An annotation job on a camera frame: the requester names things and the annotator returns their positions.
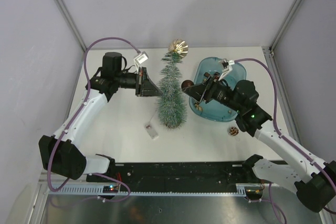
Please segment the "blue plastic tub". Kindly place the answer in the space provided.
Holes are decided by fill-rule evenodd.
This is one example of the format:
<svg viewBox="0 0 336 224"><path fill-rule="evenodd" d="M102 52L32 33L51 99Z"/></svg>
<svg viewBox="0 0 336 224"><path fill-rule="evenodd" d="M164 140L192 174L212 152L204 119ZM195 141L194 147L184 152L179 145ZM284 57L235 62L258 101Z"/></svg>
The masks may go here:
<svg viewBox="0 0 336 224"><path fill-rule="evenodd" d="M221 59L217 57L208 57L203 59L198 66L194 83L200 74L209 72L210 74L215 74L216 72L221 73L223 67L219 63ZM246 69L241 64L233 65L233 70L224 78L228 85L234 89L236 83L240 80L246 80ZM216 122L230 122L235 119L237 112L232 109L219 104L218 102L212 100L209 103L202 102L199 105L203 108L203 112L196 110L195 105L198 104L193 98L189 98L189 105L191 110L198 116Z"/></svg>

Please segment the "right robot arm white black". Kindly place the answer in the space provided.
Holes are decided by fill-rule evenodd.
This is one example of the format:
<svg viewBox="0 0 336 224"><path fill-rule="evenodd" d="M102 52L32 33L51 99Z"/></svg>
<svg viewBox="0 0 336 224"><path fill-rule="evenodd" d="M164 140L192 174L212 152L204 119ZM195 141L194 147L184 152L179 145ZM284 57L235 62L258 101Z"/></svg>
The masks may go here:
<svg viewBox="0 0 336 224"><path fill-rule="evenodd" d="M273 165L254 155L245 161L243 179L254 183L257 179L273 182L296 194L300 202L313 212L320 212L335 197L335 161L326 162L315 156L288 134L274 126L275 120L258 104L258 92L252 81L240 80L231 89L217 76L207 74L199 84L185 80L182 91L198 102L216 101L236 111L236 124L275 151L287 167Z"/></svg>

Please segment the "frosted pine cone ornament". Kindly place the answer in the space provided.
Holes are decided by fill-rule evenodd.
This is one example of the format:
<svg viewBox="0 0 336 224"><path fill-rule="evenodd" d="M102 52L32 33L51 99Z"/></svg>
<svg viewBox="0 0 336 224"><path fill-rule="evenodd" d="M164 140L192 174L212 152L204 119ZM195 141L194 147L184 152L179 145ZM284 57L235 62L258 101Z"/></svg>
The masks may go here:
<svg viewBox="0 0 336 224"><path fill-rule="evenodd" d="M231 136L236 136L236 135L239 134L239 129L235 126L232 126L232 127L229 128L228 133Z"/></svg>

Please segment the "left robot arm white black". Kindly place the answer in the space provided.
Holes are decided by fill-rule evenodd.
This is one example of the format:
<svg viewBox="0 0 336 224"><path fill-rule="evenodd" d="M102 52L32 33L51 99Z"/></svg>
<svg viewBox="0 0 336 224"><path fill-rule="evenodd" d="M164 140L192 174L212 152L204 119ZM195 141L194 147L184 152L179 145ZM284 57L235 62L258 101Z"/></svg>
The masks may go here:
<svg viewBox="0 0 336 224"><path fill-rule="evenodd" d="M137 97L159 97L162 92L148 76L142 64L148 54L141 52L134 57L135 72L127 68L126 58L118 52L107 52L102 66L89 79L80 103L53 135L44 135L39 140L39 149L44 169L63 177L76 180L83 174L94 174L105 182L115 178L116 169L112 159L102 154L84 156L80 145L85 132L95 117L120 89L133 89Z"/></svg>

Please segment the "small frosted christmas tree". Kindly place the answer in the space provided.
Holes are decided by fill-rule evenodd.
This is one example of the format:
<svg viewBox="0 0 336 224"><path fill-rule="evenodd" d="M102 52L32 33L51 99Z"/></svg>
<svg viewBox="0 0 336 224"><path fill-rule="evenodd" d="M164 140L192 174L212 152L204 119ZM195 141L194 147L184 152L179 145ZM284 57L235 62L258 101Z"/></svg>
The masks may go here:
<svg viewBox="0 0 336 224"><path fill-rule="evenodd" d="M162 58L165 66L160 72L161 80L158 82L162 95L157 100L157 113L161 125L169 130L178 129L187 119L186 102L181 90L181 71L178 64L182 62L181 56L169 51Z"/></svg>

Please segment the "dark red bauble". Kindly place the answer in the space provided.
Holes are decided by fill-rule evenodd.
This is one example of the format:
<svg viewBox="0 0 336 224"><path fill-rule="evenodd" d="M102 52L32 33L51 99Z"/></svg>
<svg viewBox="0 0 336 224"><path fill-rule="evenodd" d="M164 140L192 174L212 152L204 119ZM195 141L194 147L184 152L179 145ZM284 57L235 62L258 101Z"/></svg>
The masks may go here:
<svg viewBox="0 0 336 224"><path fill-rule="evenodd" d="M189 88L189 87L191 87L193 85L194 85L194 82L192 80L185 80L181 84L181 89L185 90L185 89L187 89L187 88Z"/></svg>

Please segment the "large silver ribbed bauble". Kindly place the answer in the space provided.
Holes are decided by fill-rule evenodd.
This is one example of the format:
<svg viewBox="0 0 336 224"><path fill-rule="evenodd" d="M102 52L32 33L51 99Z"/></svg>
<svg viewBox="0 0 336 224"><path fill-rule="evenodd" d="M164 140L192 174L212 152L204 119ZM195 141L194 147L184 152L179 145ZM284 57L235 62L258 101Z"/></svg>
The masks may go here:
<svg viewBox="0 0 336 224"><path fill-rule="evenodd" d="M168 47L168 52L176 53L180 58L185 58L188 54L188 45L182 39L173 40Z"/></svg>

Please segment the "clear plastic packet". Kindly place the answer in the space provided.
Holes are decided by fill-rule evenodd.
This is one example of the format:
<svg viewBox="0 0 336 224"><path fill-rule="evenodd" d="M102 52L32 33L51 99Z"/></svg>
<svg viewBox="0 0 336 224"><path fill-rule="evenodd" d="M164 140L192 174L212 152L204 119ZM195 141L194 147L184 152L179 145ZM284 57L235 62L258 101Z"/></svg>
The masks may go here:
<svg viewBox="0 0 336 224"><path fill-rule="evenodd" d="M146 123L144 125L144 128L152 140L155 140L156 138L158 138L159 136L158 132L156 131L156 129L153 127L153 125L150 122Z"/></svg>

